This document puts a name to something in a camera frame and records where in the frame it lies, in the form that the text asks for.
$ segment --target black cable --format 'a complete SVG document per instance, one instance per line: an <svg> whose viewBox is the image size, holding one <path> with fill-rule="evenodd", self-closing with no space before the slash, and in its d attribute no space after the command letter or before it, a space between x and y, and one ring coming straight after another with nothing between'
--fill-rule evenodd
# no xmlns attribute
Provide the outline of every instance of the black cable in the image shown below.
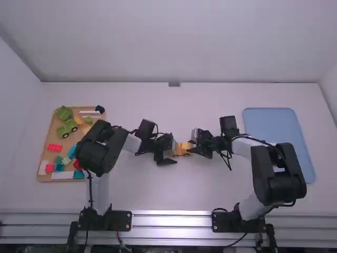
<svg viewBox="0 0 337 253"><path fill-rule="evenodd" d="M220 157L222 158L222 160L224 161L224 163L227 165L227 167L229 168L230 171L232 171L232 167L231 167L231 164L229 163L229 159L227 156L225 156L223 153L221 152L218 152L218 154L220 155Z"/></svg>
<svg viewBox="0 0 337 253"><path fill-rule="evenodd" d="M90 208L93 208L93 192L92 192L92 179L93 177L91 176L91 173L87 170L88 173L88 179L89 179L89 203L90 203Z"/></svg>
<svg viewBox="0 0 337 253"><path fill-rule="evenodd" d="M118 243L120 244L120 248L121 249L125 249L127 250L128 252L132 253L132 248L129 248L122 240L122 238L120 237L120 233L118 231L118 226L117 224L115 224L115 231L116 231L116 237L117 237L117 240L118 240Z"/></svg>
<svg viewBox="0 0 337 253"><path fill-rule="evenodd" d="M93 208L93 193L92 193L92 176L91 173L87 170L88 173L88 179L89 179L89 203L90 203L90 209ZM90 220L88 221L87 228L86 228L86 235L85 235L85 243L84 248L86 247L86 244L88 242L88 234L89 234L89 226L90 226Z"/></svg>
<svg viewBox="0 0 337 253"><path fill-rule="evenodd" d="M225 212L228 212L227 209L224 209L224 208L222 208L222 207L218 207L218 208L213 209L212 213L213 213L214 211L225 211Z"/></svg>
<svg viewBox="0 0 337 253"><path fill-rule="evenodd" d="M223 247L221 247L221 248L229 248L229 247L232 247L233 245L235 245L235 244L237 244L238 242L240 242L246 235L247 235L248 233L244 233L243 235L242 235L242 237L240 237L238 240L236 240L234 243L232 243L232 244L228 244L228 245L226 245L226 246L223 246Z"/></svg>
<svg viewBox="0 0 337 253"><path fill-rule="evenodd" d="M291 202L291 204L287 205L287 204L282 204L282 205L277 205L276 208L278 207L293 207L296 204L296 200L293 200L293 202Z"/></svg>
<svg viewBox="0 0 337 253"><path fill-rule="evenodd" d="M232 167L231 167L231 163L230 163L230 159L233 157L232 154L230 153L230 151L227 150L227 154L225 156L227 158L227 163L228 163L228 167L230 168L230 170L232 171Z"/></svg>
<svg viewBox="0 0 337 253"><path fill-rule="evenodd" d="M154 126L156 127L157 131L156 131L155 133L152 134L152 137L154 137L153 140L156 140L156 139L158 138L158 135L159 135L159 134L164 135L165 133L159 133L159 129L158 129L158 125L157 125L157 124L155 124Z"/></svg>

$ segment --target blue tray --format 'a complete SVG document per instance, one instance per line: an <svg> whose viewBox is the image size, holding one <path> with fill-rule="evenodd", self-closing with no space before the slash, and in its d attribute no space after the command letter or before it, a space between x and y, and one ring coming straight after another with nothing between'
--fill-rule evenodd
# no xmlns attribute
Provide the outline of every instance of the blue tray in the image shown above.
<svg viewBox="0 0 337 253"><path fill-rule="evenodd" d="M246 108L243 110L246 133L267 142L293 144L306 183L316 179L301 126L290 108Z"/></svg>

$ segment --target white table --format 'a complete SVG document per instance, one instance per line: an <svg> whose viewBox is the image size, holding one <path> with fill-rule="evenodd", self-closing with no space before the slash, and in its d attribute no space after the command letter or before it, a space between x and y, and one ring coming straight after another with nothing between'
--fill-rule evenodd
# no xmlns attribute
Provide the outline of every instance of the white table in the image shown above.
<svg viewBox="0 0 337 253"><path fill-rule="evenodd" d="M235 115L238 127L244 132L242 111L247 107L294 109L316 170L316 182L308 185L307 196L298 200L293 208L274 210L269 217L274 224L277 223L276 238L281 245L337 247L337 202L334 201L337 130L320 87L315 83L183 83L180 88L168 87L167 83L46 83L0 189L0 208L3 211L0 220L26 226L60 225L53 226L54 230L39 228L35 243L39 240L45 242L46 236L49 236L50 243L64 243L69 221L76 220L86 200L85 182L36 181L51 114L63 104L100 104L106 108L107 120L111 124L122 125L128 130L137 128L143 118L149 119L158 124L160 132L172 132L178 142L188 140L195 127L219 134L219 117L225 115ZM208 215L216 207L232 210L237 202L252 192L250 164L243 158L234 157L231 172L217 156L208 160L193 155L177 161L176 165L158 168L151 154L135 157L127 152L121 153L110 173L110 200L114 209L133 210L139 214L134 217L135 228L124 235L128 243L141 242L133 239L139 239L140 235L147 240L145 244L178 245L205 244L201 239L209 239L208 245L226 245L240 237L229 234L227 240L220 240L224 235L212 233ZM4 211L20 214L9 215ZM28 218L27 212L36 219ZM163 216L159 219L153 214ZM160 228L152 232L143 226ZM165 226L181 228L171 231ZM204 229L185 229L196 226ZM3 228L5 237L0 238L1 243L16 240L17 231L11 229L14 228ZM21 229L19 233L27 236L27 241L33 241L25 230ZM96 236L92 243L113 242L112 233ZM248 237L240 245L251 246L252 239Z"/></svg>

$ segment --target white wall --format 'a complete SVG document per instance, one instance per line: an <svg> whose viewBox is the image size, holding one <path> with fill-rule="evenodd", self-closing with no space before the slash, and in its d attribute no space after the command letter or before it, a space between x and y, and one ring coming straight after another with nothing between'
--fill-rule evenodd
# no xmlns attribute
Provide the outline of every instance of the white wall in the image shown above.
<svg viewBox="0 0 337 253"><path fill-rule="evenodd" d="M0 184L10 169L20 135L25 128L41 82L0 38Z"/></svg>
<svg viewBox="0 0 337 253"><path fill-rule="evenodd" d="M0 27L44 81L318 81L337 1L5 0Z"/></svg>
<svg viewBox="0 0 337 253"><path fill-rule="evenodd" d="M320 86L332 117L337 124L337 65L322 78Z"/></svg>

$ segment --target green toy car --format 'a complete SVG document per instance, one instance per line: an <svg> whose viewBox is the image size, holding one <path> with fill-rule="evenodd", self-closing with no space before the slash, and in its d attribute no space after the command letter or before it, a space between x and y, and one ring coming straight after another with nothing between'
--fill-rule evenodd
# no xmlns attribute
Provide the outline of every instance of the green toy car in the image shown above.
<svg viewBox="0 0 337 253"><path fill-rule="evenodd" d="M56 129L57 135L60 138L67 138L71 132L77 131L77 124L74 120L69 119L65 122L65 125Z"/></svg>
<svg viewBox="0 0 337 253"><path fill-rule="evenodd" d="M72 109L62 105L56 110L55 114L59 119L66 121L73 116L73 111Z"/></svg>

